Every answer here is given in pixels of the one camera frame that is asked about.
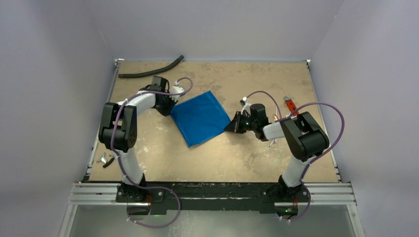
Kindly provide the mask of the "blue cloth napkin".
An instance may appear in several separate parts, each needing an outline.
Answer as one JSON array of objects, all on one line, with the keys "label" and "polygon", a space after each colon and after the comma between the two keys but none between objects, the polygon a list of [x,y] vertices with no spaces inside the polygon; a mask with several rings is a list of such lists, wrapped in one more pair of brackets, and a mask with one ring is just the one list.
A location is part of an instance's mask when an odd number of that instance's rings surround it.
[{"label": "blue cloth napkin", "polygon": [[211,91],[174,106],[170,116],[188,147],[199,145],[223,133],[231,121]]}]

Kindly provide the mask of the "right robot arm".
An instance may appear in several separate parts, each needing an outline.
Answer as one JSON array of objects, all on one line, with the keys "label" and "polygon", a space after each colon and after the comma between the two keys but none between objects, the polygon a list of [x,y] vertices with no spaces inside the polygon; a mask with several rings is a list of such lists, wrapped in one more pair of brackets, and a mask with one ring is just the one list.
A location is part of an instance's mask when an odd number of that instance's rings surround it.
[{"label": "right robot arm", "polygon": [[289,201],[302,187],[305,168],[330,145],[328,136],[309,112],[270,123],[263,104],[245,105],[237,111],[225,132],[244,134],[252,131],[260,141],[284,138],[291,152],[286,171],[273,186],[280,199]]}]

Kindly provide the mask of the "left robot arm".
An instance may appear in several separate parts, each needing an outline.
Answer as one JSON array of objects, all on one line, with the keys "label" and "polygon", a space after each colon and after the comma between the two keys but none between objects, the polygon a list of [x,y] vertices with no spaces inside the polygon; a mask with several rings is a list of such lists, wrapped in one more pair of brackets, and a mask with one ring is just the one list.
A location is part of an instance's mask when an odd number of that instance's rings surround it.
[{"label": "left robot arm", "polygon": [[122,172],[119,191],[135,202],[147,197],[146,181],[134,152],[137,141],[137,118],[148,109],[169,116],[186,90],[176,81],[170,86],[163,77],[154,76],[151,84],[123,101],[107,102],[103,106],[98,140],[113,152]]}]

